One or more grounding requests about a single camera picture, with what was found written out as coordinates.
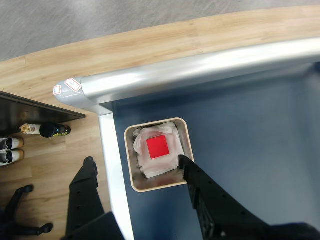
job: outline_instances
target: white sticker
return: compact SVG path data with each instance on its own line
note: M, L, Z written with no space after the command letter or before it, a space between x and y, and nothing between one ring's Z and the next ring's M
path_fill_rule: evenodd
M54 86L53 88L53 96L61 94L61 85Z
M78 92L81 88L82 85L78 83L76 80L73 78L69 78L64 82L65 85L67 85L69 88L71 88L73 91Z

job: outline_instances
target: white shoe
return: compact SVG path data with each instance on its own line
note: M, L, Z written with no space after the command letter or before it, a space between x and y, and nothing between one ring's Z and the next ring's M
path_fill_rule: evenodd
M22 148L25 145L23 138L4 137L0 138L0 153L8 150Z
M0 167L20 161L24 157L25 152L22 150L0 152Z

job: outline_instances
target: white tissue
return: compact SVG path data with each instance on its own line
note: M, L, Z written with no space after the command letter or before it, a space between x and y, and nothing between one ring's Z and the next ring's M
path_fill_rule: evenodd
M151 159L147 139L165 135L170 154ZM178 167L178 155L184 155L179 133L173 122L143 128L134 141L133 148L137 153L141 172L152 178L164 174Z

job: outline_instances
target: square container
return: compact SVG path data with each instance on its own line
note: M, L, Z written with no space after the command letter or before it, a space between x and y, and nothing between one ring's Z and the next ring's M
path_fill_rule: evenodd
M124 141L129 165L130 181L133 189L139 193L174 187L187 183L184 181L183 171L179 168L158 176L147 178L141 172L139 167L138 156L134 150L134 142L136 140L134 137L134 131L139 128L149 128L167 122L172 122L175 124L176 128L178 129L184 155L194 161L187 123L182 118L175 117L128 127L124 132Z

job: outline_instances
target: red block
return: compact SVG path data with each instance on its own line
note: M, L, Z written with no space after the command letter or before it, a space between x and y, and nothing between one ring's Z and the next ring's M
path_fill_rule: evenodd
M166 136L155 136L146 140L148 145L150 158L155 159L170 154Z

